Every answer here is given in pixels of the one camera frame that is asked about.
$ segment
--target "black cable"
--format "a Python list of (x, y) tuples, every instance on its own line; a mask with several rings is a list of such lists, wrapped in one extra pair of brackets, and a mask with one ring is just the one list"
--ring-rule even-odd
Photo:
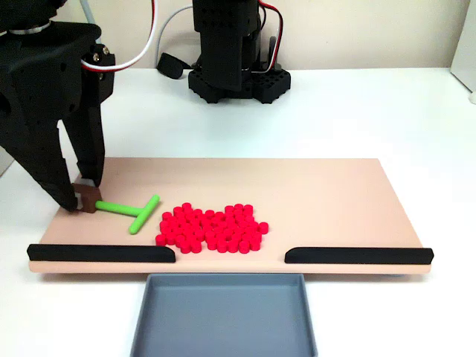
[(264, 6), (261, 6), (260, 7), (263, 9), (263, 22), (261, 23), (261, 28), (260, 28), (260, 31), (263, 30), (263, 28), (265, 27), (265, 23), (266, 23), (266, 9), (264, 8)]

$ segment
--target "small wooden block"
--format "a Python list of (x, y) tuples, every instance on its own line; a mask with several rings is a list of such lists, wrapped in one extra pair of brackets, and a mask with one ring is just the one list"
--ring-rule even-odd
[(73, 188), (74, 192), (81, 195), (83, 208), (80, 210), (87, 213), (96, 212), (96, 202), (103, 200), (101, 197), (101, 192), (99, 191), (99, 187), (92, 187), (86, 184), (73, 184)]

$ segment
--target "beige platform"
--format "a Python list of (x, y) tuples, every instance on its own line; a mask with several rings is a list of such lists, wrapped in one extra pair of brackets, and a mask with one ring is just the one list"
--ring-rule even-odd
[(101, 184), (105, 201), (161, 204), (142, 230), (132, 218), (62, 208), (41, 243), (154, 245), (161, 214), (183, 202), (223, 210), (243, 203), (270, 225), (260, 251), (220, 254), (176, 252), (176, 263), (30, 262), (37, 272), (303, 272), (421, 274), (430, 265), (285, 264), (299, 246), (421, 248), (415, 231), (376, 159), (107, 158)]

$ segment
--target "green plastic rod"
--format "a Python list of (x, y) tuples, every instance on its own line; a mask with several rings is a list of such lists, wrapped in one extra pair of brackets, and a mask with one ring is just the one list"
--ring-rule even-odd
[(138, 214), (137, 218), (129, 227), (129, 233), (136, 234), (142, 228), (144, 223), (149, 218), (150, 214), (154, 211), (155, 207), (157, 207), (161, 198), (157, 195), (152, 196), (152, 198), (147, 202), (146, 207), (144, 207), (141, 212)]
[(126, 205), (118, 205), (117, 203), (96, 201), (96, 208), (98, 210), (105, 210), (107, 212), (125, 214), (126, 216), (137, 217), (142, 212), (142, 208), (130, 207)]

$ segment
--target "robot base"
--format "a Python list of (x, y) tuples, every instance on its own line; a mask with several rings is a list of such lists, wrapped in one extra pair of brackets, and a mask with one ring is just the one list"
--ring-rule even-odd
[(205, 82), (202, 71), (195, 69), (188, 75), (188, 87), (205, 99), (207, 103), (218, 103), (222, 98), (255, 98), (261, 103), (273, 103), (281, 94), (291, 88), (291, 74), (284, 71), (270, 71), (264, 74), (243, 74), (242, 90), (229, 91), (214, 88)]

